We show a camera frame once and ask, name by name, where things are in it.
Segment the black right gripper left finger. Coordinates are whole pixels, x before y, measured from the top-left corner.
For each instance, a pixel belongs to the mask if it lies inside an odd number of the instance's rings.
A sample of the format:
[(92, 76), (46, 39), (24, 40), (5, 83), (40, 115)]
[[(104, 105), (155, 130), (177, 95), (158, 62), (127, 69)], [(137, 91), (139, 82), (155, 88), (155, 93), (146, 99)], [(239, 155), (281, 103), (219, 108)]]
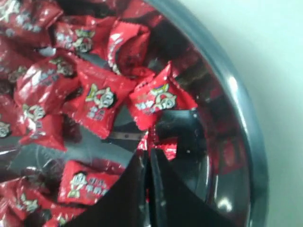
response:
[(67, 227), (143, 227), (147, 216), (148, 153), (137, 150), (110, 190)]

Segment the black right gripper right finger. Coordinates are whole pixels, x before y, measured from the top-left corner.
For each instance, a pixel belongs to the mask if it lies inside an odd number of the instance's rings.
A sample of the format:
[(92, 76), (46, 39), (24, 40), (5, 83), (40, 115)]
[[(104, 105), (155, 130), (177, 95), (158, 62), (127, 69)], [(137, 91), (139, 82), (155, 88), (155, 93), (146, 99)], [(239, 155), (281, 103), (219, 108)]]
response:
[(163, 151), (150, 154), (152, 227), (226, 227), (227, 218), (198, 198), (178, 177)]

